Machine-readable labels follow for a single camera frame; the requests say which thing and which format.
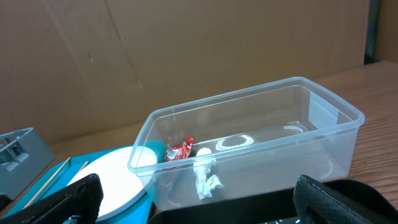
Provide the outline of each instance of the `plastic storage bin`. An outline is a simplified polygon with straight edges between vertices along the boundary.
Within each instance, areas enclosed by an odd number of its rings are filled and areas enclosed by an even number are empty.
[[[160,210],[261,194],[294,186],[300,174],[317,180],[348,174],[363,123],[362,112],[336,94],[293,77],[153,112],[127,166]],[[164,150],[189,136],[192,157],[139,167],[138,146]],[[195,157],[203,147],[212,154]],[[209,159],[216,163],[208,177],[217,175],[225,187],[200,200],[193,163]]]

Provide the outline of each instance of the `white tissue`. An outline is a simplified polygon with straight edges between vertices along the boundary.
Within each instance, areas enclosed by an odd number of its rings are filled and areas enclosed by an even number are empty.
[[[197,156],[210,154],[209,148],[199,149]],[[219,178],[216,175],[212,175],[207,179],[207,174],[210,173],[212,165],[216,163],[216,159],[208,159],[200,162],[193,163],[193,171],[197,177],[196,187],[199,195],[199,199],[202,200],[205,197],[213,197],[211,191],[215,188],[223,188]]]

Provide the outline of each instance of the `white plate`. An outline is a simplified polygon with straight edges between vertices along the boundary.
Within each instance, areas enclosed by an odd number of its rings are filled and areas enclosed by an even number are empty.
[[[139,147],[134,155],[134,157],[143,157],[139,160],[138,166],[157,163],[156,154],[152,149]],[[139,178],[127,168],[131,151],[132,147],[124,147],[103,155],[86,166],[68,184],[70,185],[89,174],[98,174],[104,197],[99,207],[97,222],[121,213],[145,193]]]

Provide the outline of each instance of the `wooden skewer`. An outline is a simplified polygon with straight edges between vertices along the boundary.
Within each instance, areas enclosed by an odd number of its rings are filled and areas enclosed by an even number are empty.
[[[76,174],[78,174],[82,169],[84,169],[86,166],[88,165],[88,161],[86,161],[83,165],[82,165],[82,167],[79,169],[79,171],[76,173]]]
[[[49,180],[40,188],[40,190],[32,197],[32,199],[25,205],[24,208],[32,205],[33,202],[37,199],[37,197],[44,191],[44,189],[53,181],[53,179],[58,175],[58,173],[62,170],[62,168],[69,162],[70,157],[55,171],[55,173],[49,178]]]

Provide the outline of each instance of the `brown cardboard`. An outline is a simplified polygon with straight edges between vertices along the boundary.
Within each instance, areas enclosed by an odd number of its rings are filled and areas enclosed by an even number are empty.
[[[380,1],[375,57],[398,63],[398,1]]]
[[[178,103],[360,66],[368,3],[2,1],[0,132],[33,126],[55,142]]]

